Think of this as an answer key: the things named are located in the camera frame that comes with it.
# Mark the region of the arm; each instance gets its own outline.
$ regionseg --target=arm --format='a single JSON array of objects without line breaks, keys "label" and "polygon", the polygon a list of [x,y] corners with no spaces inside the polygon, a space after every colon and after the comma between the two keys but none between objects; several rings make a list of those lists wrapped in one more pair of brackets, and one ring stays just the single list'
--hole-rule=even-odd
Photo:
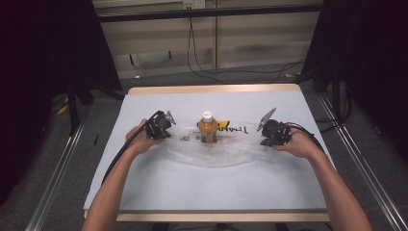
[{"label": "arm", "polygon": [[334,230],[371,230],[370,223],[350,189],[331,165],[329,158],[303,132],[292,129],[292,139],[275,145],[277,151],[288,151],[306,158],[318,178]]},{"label": "arm", "polygon": [[[133,128],[127,135],[126,140],[144,124]],[[82,230],[114,230],[120,200],[125,186],[126,177],[133,160],[141,153],[146,152],[152,145],[161,143],[163,140],[152,140],[143,131],[138,134],[123,155],[116,162],[111,173],[99,189],[90,205],[87,219]]]}]

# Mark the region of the clear plastic bag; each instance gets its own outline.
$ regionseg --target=clear plastic bag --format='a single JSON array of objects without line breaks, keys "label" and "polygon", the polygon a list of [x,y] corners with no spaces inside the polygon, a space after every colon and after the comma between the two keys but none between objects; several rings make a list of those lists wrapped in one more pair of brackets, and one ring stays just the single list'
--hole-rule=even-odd
[{"label": "clear plastic bag", "polygon": [[230,123],[217,130],[217,142],[202,142],[197,127],[173,126],[167,131],[171,137],[163,144],[168,154],[177,161],[198,167],[232,167],[254,160],[273,160],[274,152],[261,146],[264,139],[257,125]]}]

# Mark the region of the orange liquid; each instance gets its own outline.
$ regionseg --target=orange liquid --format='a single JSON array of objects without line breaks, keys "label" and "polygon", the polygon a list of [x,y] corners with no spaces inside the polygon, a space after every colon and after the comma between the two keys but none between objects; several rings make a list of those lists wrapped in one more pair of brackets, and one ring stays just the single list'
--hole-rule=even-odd
[{"label": "orange liquid", "polygon": [[217,142],[218,123],[213,118],[212,122],[206,123],[202,119],[198,122],[198,129],[201,132],[201,141],[207,143]]}]

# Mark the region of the metal rail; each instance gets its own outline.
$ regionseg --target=metal rail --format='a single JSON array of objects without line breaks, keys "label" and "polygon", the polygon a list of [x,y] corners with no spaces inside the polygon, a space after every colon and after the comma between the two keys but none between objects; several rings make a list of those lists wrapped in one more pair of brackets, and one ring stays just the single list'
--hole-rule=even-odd
[{"label": "metal rail", "polygon": [[387,194],[387,192],[384,190],[384,188],[378,181],[374,172],[371,170],[369,164],[364,158],[364,155],[357,147],[357,144],[354,142],[353,138],[350,136],[347,129],[342,124],[339,124],[335,120],[336,117],[332,111],[333,107],[327,96],[321,94],[319,96],[319,100],[324,110],[326,111],[327,115],[334,120],[333,125],[336,126],[336,130],[340,138],[342,139],[345,147],[347,148],[347,151],[350,154],[351,159],[354,161],[354,164],[359,169],[361,175],[366,181],[366,184],[368,185],[374,198],[377,200],[378,205],[382,209],[384,215],[390,222],[393,229],[395,231],[408,230],[408,226],[405,223],[404,219],[402,218],[401,214],[399,213],[399,210],[397,209],[396,205],[394,204],[390,196]]},{"label": "metal rail", "polygon": [[63,177],[65,174],[66,167],[69,164],[69,160],[74,152],[76,144],[81,137],[82,131],[84,129],[84,122],[86,121],[91,106],[87,106],[85,108],[85,112],[81,119],[81,123],[79,124],[77,130],[75,131],[74,135],[69,137],[68,142],[65,146],[63,155],[61,156],[60,161],[57,164],[57,167],[54,170],[54,173],[51,177],[48,186],[42,195],[40,202],[38,203],[36,210],[32,214],[29,223],[27,224],[26,231],[32,230],[41,230],[42,225],[45,222],[45,219],[48,215],[48,212],[51,208],[51,205],[54,201],[55,196],[57,195],[58,188],[63,181]]}]

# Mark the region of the black cable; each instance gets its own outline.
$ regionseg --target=black cable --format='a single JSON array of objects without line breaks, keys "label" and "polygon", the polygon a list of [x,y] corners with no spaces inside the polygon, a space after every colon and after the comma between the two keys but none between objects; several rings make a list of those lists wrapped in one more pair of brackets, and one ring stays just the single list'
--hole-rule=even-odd
[{"label": "black cable", "polygon": [[319,64],[318,66],[303,72],[300,76],[296,77],[294,80],[291,81],[291,83],[293,84],[300,84],[303,81],[308,81],[312,78],[314,78],[314,76],[318,75],[319,71],[321,71],[324,67],[327,66],[327,63],[322,63]]},{"label": "black cable", "polygon": [[274,127],[273,129],[269,130],[269,132],[279,131],[279,130],[286,129],[286,128],[295,128],[295,129],[298,129],[298,130],[304,132],[310,139],[312,139],[312,141],[315,143],[315,145],[316,145],[323,153],[325,153],[325,151],[324,151],[323,147],[321,146],[320,142],[318,141],[318,139],[316,139],[315,134],[310,133],[308,130],[306,130],[306,128],[300,126],[300,125],[297,124],[297,123],[289,122],[289,124],[291,124],[291,125],[284,124],[284,125],[281,125],[281,126]]},{"label": "black cable", "polygon": [[117,152],[115,158],[112,160],[111,164],[109,165],[108,169],[106,170],[105,176],[103,177],[102,184],[105,182],[106,178],[108,177],[109,173],[112,171],[114,166],[116,165],[116,162],[119,160],[119,158],[122,156],[122,154],[126,151],[128,148],[129,144],[135,139],[135,137],[140,134],[143,130],[144,127],[153,119],[155,115],[157,115],[159,112],[153,114],[152,117],[150,117],[147,121],[144,122],[144,124],[136,130],[136,132],[123,144],[123,146],[120,148],[120,150]]},{"label": "black cable", "polygon": [[191,18],[190,18],[189,48],[188,48],[188,53],[187,53],[187,56],[188,56],[188,66],[189,66],[190,70],[191,70],[194,74],[196,74],[196,75],[198,75],[198,76],[200,76],[200,77],[203,77],[203,78],[209,78],[209,79],[212,79],[212,80],[216,80],[216,81],[218,81],[218,82],[221,82],[222,84],[228,84],[228,83],[225,83],[225,82],[220,81],[220,80],[218,80],[218,79],[216,79],[216,78],[213,78],[213,77],[200,75],[200,74],[196,73],[194,70],[192,70],[192,68],[191,68],[191,66],[190,66],[190,46],[191,46],[190,40],[191,40],[191,37],[192,37],[192,44],[193,44],[193,51],[194,51],[195,62],[196,62],[196,64],[197,64],[198,68],[199,68],[201,71],[203,71],[204,73],[207,73],[207,74],[222,74],[222,73],[274,74],[274,73],[279,73],[278,76],[277,76],[275,79],[273,79],[272,81],[268,82],[268,84],[271,84],[271,83],[275,82],[275,81],[280,77],[280,75],[282,74],[283,71],[288,70],[288,69],[291,69],[291,68],[293,68],[293,67],[294,67],[295,65],[297,65],[297,64],[304,64],[303,61],[305,60],[305,59],[301,59],[301,60],[299,60],[299,61],[297,61],[297,62],[295,62],[295,63],[285,64],[285,65],[284,65],[283,67],[281,67],[279,70],[273,70],[273,71],[257,71],[257,70],[221,70],[221,71],[208,71],[208,70],[205,70],[205,69],[203,69],[203,68],[201,67],[201,65],[199,64],[198,59],[197,59],[194,29],[193,29],[193,27],[192,27],[192,20],[191,20]]},{"label": "black cable", "polygon": [[[187,48],[187,65],[189,66],[189,69],[191,70],[191,72],[194,73],[195,75],[199,76],[199,77],[206,78],[206,79],[212,79],[212,80],[215,80],[215,81],[217,81],[217,82],[220,82],[221,84],[229,85],[228,83],[223,82],[223,81],[221,81],[221,80],[218,80],[218,79],[216,79],[216,78],[198,74],[197,72],[195,72],[195,71],[191,68],[191,66],[190,66],[190,40],[191,40],[191,34],[193,34],[192,24],[191,24],[190,31],[189,31],[189,46],[188,46],[188,48]],[[194,42],[194,55],[195,55],[195,41],[194,41],[194,39],[193,39],[193,42]]]},{"label": "black cable", "polygon": [[330,231],[334,231],[333,227],[329,223],[324,223]]},{"label": "black cable", "polygon": [[339,128],[340,125],[339,123],[344,124],[350,117],[352,111],[352,104],[351,104],[351,96],[350,92],[348,89],[345,90],[345,96],[344,96],[344,105],[343,105],[343,115],[340,119],[338,118],[320,118],[316,119],[315,122],[336,122],[336,124],[333,124],[330,127],[324,128],[320,130],[321,133],[328,132],[330,130],[333,130],[335,128]]}]

